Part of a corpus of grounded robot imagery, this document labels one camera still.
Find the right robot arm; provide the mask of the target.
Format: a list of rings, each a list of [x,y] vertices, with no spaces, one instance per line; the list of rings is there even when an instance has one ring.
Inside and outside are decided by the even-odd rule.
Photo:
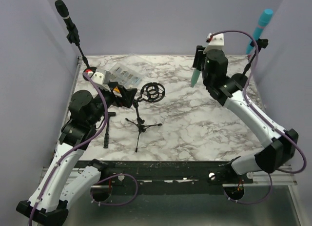
[[[243,87],[233,77],[227,76],[228,59],[222,50],[196,47],[193,68],[199,70],[203,84],[210,96],[220,105],[232,111],[255,134],[263,150],[239,156],[228,164],[225,179],[235,183],[248,172],[273,173],[290,160],[295,153],[299,135],[294,129],[286,130],[273,122],[247,96]]]

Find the cyan blue microphone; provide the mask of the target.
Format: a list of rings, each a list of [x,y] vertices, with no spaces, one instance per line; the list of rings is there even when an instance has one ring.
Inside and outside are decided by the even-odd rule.
[[[273,17],[273,10],[271,9],[265,9],[262,14],[260,15],[258,19],[257,26],[253,32],[253,38],[255,40],[258,40],[266,28],[266,26],[270,23],[271,19]]]

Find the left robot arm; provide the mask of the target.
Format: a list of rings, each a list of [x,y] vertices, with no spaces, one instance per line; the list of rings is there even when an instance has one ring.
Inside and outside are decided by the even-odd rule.
[[[69,209],[93,184],[104,184],[108,172],[100,161],[92,164],[75,180],[67,180],[76,163],[87,149],[89,143],[99,135],[108,121],[108,108],[130,108],[133,104],[136,88],[126,89],[119,86],[120,96],[112,89],[117,82],[109,83],[109,90],[97,89],[93,97],[87,90],[79,90],[71,97],[69,121],[62,127],[54,158],[32,196],[20,201],[17,212],[43,226],[61,226],[66,221]]]

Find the mint green microphone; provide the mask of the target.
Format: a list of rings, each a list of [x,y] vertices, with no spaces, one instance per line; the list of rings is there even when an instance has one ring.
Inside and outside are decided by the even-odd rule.
[[[191,87],[194,87],[197,84],[200,75],[201,71],[195,68],[191,77]]]

